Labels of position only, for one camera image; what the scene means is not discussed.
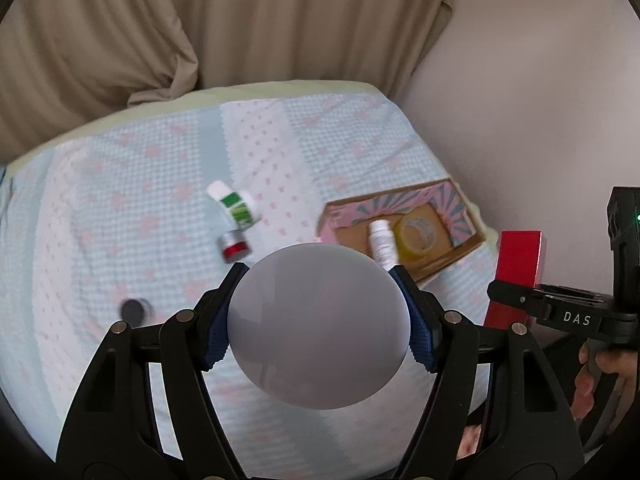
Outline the person right hand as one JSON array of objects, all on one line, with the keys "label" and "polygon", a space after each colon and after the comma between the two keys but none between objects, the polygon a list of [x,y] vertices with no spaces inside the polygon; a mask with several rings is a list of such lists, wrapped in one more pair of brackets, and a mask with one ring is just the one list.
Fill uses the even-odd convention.
[{"label": "person right hand", "polygon": [[[574,419],[583,419],[594,407],[594,389],[596,378],[590,373],[591,360],[588,344],[579,350],[579,363],[582,369],[575,378],[575,393],[570,412]],[[600,379],[606,375],[617,375],[614,392],[620,396],[614,418],[608,426],[608,433],[617,428],[634,402],[638,391],[638,353],[626,350],[601,350],[594,357],[594,364],[600,370]]]}]

